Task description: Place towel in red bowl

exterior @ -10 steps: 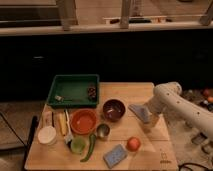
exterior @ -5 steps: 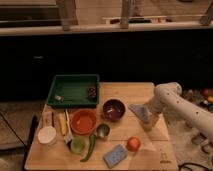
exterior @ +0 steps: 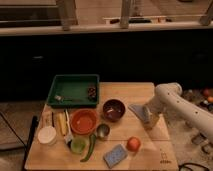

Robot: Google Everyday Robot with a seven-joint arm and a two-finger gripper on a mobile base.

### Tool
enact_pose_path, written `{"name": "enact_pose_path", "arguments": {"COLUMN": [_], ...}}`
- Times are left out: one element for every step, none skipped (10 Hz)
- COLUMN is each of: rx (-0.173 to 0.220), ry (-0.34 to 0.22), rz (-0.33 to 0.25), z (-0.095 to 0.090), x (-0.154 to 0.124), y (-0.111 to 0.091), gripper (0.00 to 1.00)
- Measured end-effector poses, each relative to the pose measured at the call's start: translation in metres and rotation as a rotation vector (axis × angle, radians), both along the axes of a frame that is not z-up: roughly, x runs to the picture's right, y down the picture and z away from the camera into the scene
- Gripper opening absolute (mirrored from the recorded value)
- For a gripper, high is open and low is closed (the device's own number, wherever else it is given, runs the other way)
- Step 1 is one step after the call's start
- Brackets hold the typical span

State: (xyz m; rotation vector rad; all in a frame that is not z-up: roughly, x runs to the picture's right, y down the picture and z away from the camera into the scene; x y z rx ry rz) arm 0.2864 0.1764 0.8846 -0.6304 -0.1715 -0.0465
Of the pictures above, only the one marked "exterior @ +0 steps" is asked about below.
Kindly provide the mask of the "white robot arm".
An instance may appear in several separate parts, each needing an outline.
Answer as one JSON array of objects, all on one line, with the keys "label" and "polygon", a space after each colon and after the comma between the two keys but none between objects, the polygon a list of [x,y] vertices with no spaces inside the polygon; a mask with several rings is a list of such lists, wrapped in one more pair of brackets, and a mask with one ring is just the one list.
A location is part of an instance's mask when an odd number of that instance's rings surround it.
[{"label": "white robot arm", "polygon": [[213,143],[213,114],[185,100],[181,95],[182,87],[176,82],[158,84],[154,88],[154,96],[144,104],[143,109],[157,115],[164,108],[171,108]]}]

